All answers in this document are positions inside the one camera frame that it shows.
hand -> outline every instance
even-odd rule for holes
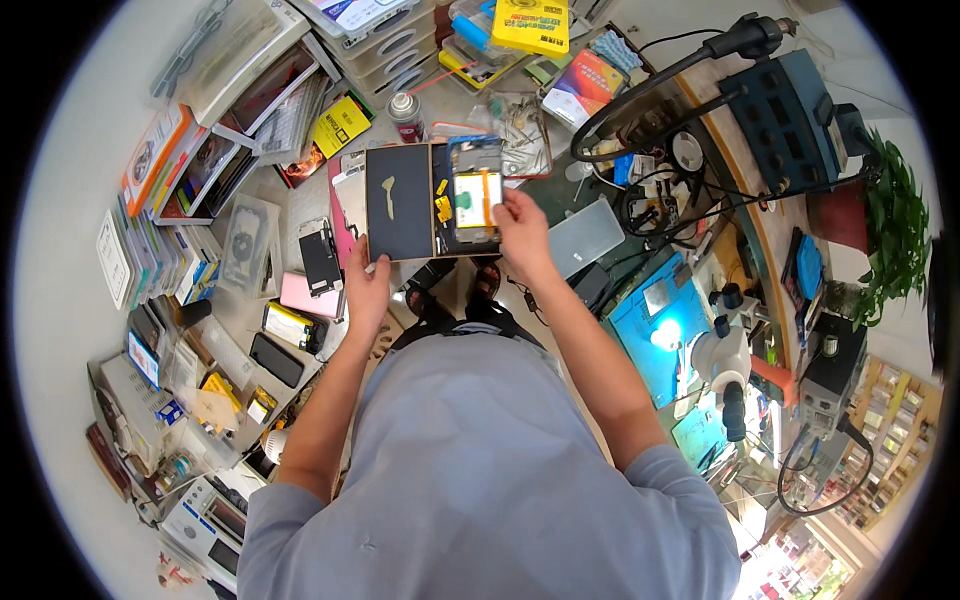
[[[353,246],[347,262],[347,306],[350,312],[347,335],[372,346],[390,301],[390,257],[381,254],[372,273],[367,273],[369,265],[370,246],[365,233]]]
[[[560,277],[550,257],[546,215],[528,194],[503,188],[503,204],[493,207],[503,238],[502,251],[516,274],[532,288]]]

pink phone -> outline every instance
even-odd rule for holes
[[[341,312],[340,295],[342,293],[342,290],[330,290],[320,294],[317,298],[312,298],[310,288],[306,283],[306,276],[288,271],[283,274],[283,283],[280,287],[280,304],[314,315],[339,319]]]

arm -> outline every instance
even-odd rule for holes
[[[622,471],[643,450],[666,444],[650,393],[630,358],[560,277],[550,257],[543,211],[527,194],[503,191],[504,205],[493,208],[503,253],[533,291],[573,383]]]
[[[340,474],[353,404],[390,299],[390,259],[380,256],[372,274],[366,272],[369,264],[367,236],[363,235],[347,264],[347,336],[291,428],[276,475],[278,482],[309,490],[324,504],[330,503]]]

black phone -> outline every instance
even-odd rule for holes
[[[303,375],[303,363],[294,358],[280,345],[271,340],[265,333],[253,336],[253,345],[250,347],[250,358],[257,364],[274,374],[289,388],[296,388]]]
[[[326,218],[300,227],[300,256],[312,298],[323,292],[343,288],[340,262],[333,244],[333,230]]]

light blue shirt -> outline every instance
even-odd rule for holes
[[[239,597],[729,598],[724,508],[674,447],[620,473],[528,345],[431,336],[361,398],[350,471],[325,506],[254,492]]]

